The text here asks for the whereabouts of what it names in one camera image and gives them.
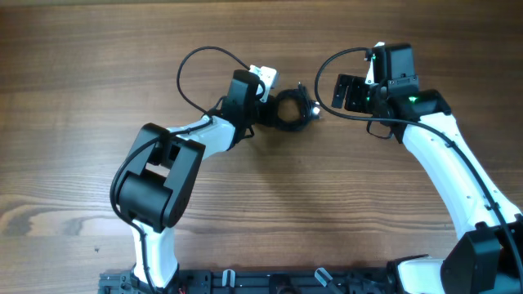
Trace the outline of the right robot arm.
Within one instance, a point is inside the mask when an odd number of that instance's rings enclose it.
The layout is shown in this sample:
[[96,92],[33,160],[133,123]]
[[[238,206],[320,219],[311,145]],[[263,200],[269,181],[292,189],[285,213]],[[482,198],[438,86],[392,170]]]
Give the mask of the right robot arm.
[[408,43],[364,48],[366,76],[339,74],[331,112],[389,127],[421,164],[451,217],[458,242],[445,258],[389,263],[397,293],[520,293],[522,211],[489,178],[437,90],[421,90]]

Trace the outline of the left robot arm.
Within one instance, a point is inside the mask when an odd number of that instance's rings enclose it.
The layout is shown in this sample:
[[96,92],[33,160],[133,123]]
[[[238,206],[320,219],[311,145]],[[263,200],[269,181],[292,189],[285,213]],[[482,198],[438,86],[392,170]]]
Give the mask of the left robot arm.
[[198,122],[174,128],[148,123],[140,129],[110,187],[111,207],[134,237],[133,292],[177,292],[174,226],[188,206],[201,163],[254,135],[252,126],[277,78],[266,66],[237,69],[221,106]]

